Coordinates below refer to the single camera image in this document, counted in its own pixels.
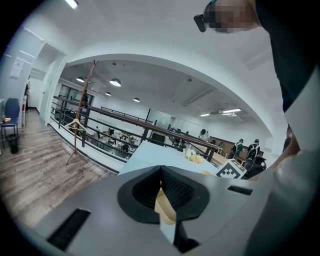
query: blue chair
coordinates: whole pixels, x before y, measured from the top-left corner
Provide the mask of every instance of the blue chair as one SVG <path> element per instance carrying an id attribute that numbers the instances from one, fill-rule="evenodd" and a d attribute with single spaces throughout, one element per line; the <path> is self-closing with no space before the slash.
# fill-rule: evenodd
<path id="1" fill-rule="evenodd" d="M 8 98 L 4 107 L 4 115 L 6 118 L 11 118 L 10 121 L 1 124 L 2 145 L 5 148 L 6 127 L 13 127 L 14 134 L 18 133 L 18 117 L 20 112 L 19 100 L 17 98 Z"/>

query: flower bouquet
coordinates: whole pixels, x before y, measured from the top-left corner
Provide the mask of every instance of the flower bouquet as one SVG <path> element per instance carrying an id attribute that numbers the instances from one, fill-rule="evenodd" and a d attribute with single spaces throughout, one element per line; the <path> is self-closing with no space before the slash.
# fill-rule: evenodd
<path id="1" fill-rule="evenodd" d="M 197 164 L 202 164 L 203 163 L 203 159 L 201 158 L 200 155 L 196 154 L 196 152 L 193 150 L 193 149 L 190 149 L 190 148 L 184 148 L 183 149 L 183 156 L 194 162 L 194 163 L 197 163 Z"/>

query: clothes hanger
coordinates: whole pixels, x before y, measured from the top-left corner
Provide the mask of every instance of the clothes hanger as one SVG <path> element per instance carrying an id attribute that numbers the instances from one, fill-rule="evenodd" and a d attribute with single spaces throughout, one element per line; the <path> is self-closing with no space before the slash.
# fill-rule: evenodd
<path id="1" fill-rule="evenodd" d="M 86 127 L 84 127 L 80 122 L 79 122 L 79 119 L 78 118 L 75 118 L 75 119 L 73 119 L 73 121 L 72 122 L 70 122 L 70 123 L 68 123 L 68 124 L 66 124 L 65 126 L 64 126 L 64 128 L 69 128 L 69 126 L 70 125 L 72 125 L 72 124 L 74 124 L 74 123 L 77 123 L 80 127 L 82 127 L 83 129 L 79 129 L 79 128 L 74 128 L 74 127 L 72 127 L 73 129 L 75 129 L 75 130 L 79 130 L 79 131 L 86 131 L 87 129 L 86 129 Z"/>

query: black trash can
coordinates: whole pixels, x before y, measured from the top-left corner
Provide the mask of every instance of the black trash can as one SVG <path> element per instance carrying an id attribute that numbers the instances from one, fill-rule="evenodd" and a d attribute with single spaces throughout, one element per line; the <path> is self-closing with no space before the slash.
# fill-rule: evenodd
<path id="1" fill-rule="evenodd" d="M 10 134 L 6 137 L 6 140 L 9 143 L 10 152 L 11 154 L 16 154 L 19 151 L 18 147 L 18 135 L 17 134 Z"/>

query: coat rack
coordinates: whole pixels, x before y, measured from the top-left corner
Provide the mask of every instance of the coat rack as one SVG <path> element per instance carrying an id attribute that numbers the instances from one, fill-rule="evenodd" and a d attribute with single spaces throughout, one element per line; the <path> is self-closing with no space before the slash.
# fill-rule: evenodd
<path id="1" fill-rule="evenodd" d="M 73 152 L 70 155 L 70 157 L 69 157 L 69 159 L 68 159 L 68 161 L 66 162 L 65 165 L 67 165 L 69 163 L 69 160 L 71 159 L 71 157 L 73 155 L 77 154 L 77 133 L 78 133 L 78 130 L 80 130 L 80 131 L 85 131 L 86 130 L 86 128 L 79 122 L 80 110 L 81 110 L 81 108 L 87 108 L 88 107 L 88 102 L 85 103 L 85 106 L 82 106 L 82 102 L 83 102 L 84 97 L 86 97 L 87 100 L 88 100 L 87 87 L 88 87 L 88 84 L 92 83 L 90 81 L 90 78 L 92 77 L 93 72 L 94 72 L 98 62 L 99 61 L 97 61 L 97 62 L 95 60 L 93 61 L 93 66 L 91 68 L 89 76 L 85 80 L 83 91 L 82 91 L 81 98 L 80 98 L 79 105 L 78 105 L 78 110 L 77 110 L 76 115 L 75 115 L 75 119 L 71 123 L 68 123 L 67 125 L 64 126 L 64 127 L 66 127 L 68 129 L 70 127 L 70 125 L 73 125 L 73 129 L 74 129 L 74 149 L 73 149 Z"/>

